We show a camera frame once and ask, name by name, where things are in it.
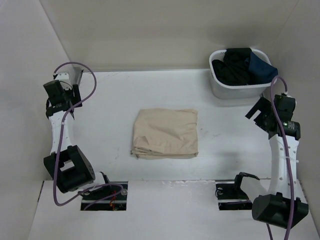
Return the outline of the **beige trousers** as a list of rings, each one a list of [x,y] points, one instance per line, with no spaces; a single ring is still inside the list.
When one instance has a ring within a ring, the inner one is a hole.
[[[131,153],[146,160],[197,157],[197,123],[195,109],[142,109],[134,122]]]

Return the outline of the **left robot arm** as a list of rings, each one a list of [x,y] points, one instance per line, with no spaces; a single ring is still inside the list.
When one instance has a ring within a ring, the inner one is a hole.
[[[58,163],[56,186],[62,193],[73,192],[84,188],[95,191],[100,199],[112,195],[112,186],[106,182],[95,182],[96,173],[87,157],[74,141],[74,110],[68,109],[76,104],[82,106],[79,86],[64,88],[60,80],[52,80],[43,85],[48,99],[46,117],[52,130],[52,147],[49,156],[43,159],[50,176],[55,176],[55,165]]]

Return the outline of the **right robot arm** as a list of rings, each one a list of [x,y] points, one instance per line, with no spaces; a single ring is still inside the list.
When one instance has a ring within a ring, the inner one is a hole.
[[[291,229],[309,213],[309,206],[295,194],[297,185],[296,154],[301,127],[292,121],[296,100],[285,94],[275,95],[273,101],[261,97],[246,114],[250,119],[257,111],[255,124],[268,133],[271,148],[271,179],[264,188],[253,174],[240,172],[235,176],[232,192],[245,196],[252,203],[254,220],[284,229]]]

